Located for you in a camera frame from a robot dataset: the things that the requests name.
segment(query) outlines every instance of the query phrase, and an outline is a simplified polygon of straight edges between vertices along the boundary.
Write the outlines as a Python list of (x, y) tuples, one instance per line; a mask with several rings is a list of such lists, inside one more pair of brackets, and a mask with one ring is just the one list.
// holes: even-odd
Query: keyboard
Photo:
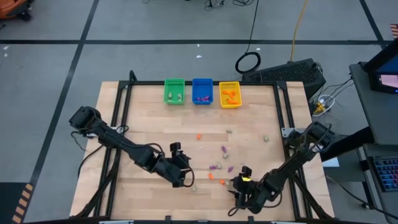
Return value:
[(371, 157), (371, 164), (384, 192), (398, 191), (398, 157)]
[(245, 75), (245, 79), (255, 82), (262, 81), (301, 81), (312, 83), (317, 79), (315, 69), (312, 69), (306, 60), (288, 63), (278, 67), (267, 68)]

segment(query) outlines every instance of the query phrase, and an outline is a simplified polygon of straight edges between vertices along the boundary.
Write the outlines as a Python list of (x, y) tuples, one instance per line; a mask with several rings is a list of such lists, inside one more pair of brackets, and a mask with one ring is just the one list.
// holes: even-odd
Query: wooden table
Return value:
[[(306, 128), (311, 123), (311, 116), (303, 85), (297, 82), (287, 84), (295, 125), (297, 128)], [(117, 87), (117, 82), (103, 82), (96, 105), (102, 119), (108, 124), (112, 117)], [(221, 109), (218, 86), (214, 86), (215, 100), (211, 105), (194, 105), (190, 100), (191, 86), (186, 86), (185, 92), (184, 105), (169, 106), (163, 102), (163, 86), (134, 85), (127, 117), (130, 129), (125, 136), (135, 143), (157, 142), (164, 148), (167, 157), (171, 156), (170, 143), (181, 142), (184, 153), (192, 158), (190, 165), (195, 171), (195, 185), (198, 190), (192, 192), (188, 188), (173, 189), (163, 178), (134, 165), (128, 155), (122, 152), (112, 219), (164, 220), (166, 215), (171, 215), (173, 220), (233, 221), (247, 220), (252, 215), (257, 221), (294, 220), (288, 182), (284, 187), (282, 203), (277, 208), (265, 208), (257, 215), (248, 210), (240, 210), (233, 217), (227, 216), (228, 210), (234, 207), (233, 195), (218, 182), (220, 179), (228, 180), (236, 176), (243, 164), (253, 170), (253, 179), (258, 180), (285, 161), (273, 88), (241, 86), (243, 105), (233, 110)], [(288, 127), (281, 91), (280, 102), (285, 125)], [(122, 107), (123, 104), (119, 110), (118, 121), (121, 120)], [(226, 129), (231, 129), (233, 133), (226, 133)], [(201, 134), (200, 140), (197, 140), (197, 134)], [(269, 136), (269, 142), (263, 141), (265, 134)], [(222, 158), (222, 145), (228, 149), (227, 160)], [(98, 146), (96, 139), (89, 140), (86, 155)], [(103, 149), (96, 153), (83, 166), (71, 215), (77, 214), (96, 191), (104, 152)], [(210, 180), (208, 167), (216, 161), (221, 162), (223, 168), (212, 172), (215, 179)], [(228, 166), (234, 167), (232, 173), (227, 173)], [(306, 163), (303, 169), (309, 191), (325, 211), (333, 216), (319, 155)], [(187, 176), (185, 181), (190, 183), (190, 175)], [(298, 189), (297, 193), (303, 217), (305, 212)], [(101, 214), (105, 211), (107, 198), (106, 192)]]

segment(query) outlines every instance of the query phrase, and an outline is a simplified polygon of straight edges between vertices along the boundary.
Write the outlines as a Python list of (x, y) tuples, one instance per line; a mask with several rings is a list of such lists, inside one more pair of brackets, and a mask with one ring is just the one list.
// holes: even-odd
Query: hazard tape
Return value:
[(26, 210), (30, 199), (32, 198), (33, 185), (26, 184), (25, 189), (21, 193), (21, 197), (18, 201), (18, 205), (15, 209), (15, 214), (12, 217), (12, 223), (20, 224), (24, 221)]
[(398, 24), (391, 24), (390, 27), (394, 39), (398, 38)]

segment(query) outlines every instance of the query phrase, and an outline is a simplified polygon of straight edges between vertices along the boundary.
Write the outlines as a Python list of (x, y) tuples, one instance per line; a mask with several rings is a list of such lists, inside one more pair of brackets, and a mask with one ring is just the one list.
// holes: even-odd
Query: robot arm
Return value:
[(259, 213), (265, 202), (273, 202), (282, 192), (285, 181), (296, 174), (296, 171), (308, 161), (311, 161), (319, 148), (327, 150), (334, 142), (335, 134), (322, 124), (312, 123), (303, 133), (292, 131), (284, 144), (296, 148), (296, 152), (278, 169), (266, 173), (260, 181), (251, 180), (252, 170), (246, 166), (242, 173), (232, 179), (236, 208), (249, 209)]
[(183, 187), (185, 174), (192, 171), (189, 167), (189, 157), (181, 149), (181, 144), (175, 142), (170, 145), (171, 158), (165, 158), (163, 150), (160, 151), (151, 145), (156, 143), (138, 145), (120, 135), (110, 128), (102, 119), (100, 112), (89, 106), (80, 107), (72, 116), (69, 123), (82, 135), (94, 133), (98, 142), (106, 147), (120, 148), (129, 154), (134, 163), (150, 173), (157, 173), (172, 183), (173, 187)]

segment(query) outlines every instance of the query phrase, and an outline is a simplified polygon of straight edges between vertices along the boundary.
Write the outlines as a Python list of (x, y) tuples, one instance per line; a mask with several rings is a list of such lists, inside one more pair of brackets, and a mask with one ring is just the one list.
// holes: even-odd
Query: computer monitor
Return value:
[(398, 39), (378, 53), (363, 68), (369, 75), (372, 90), (398, 94)]

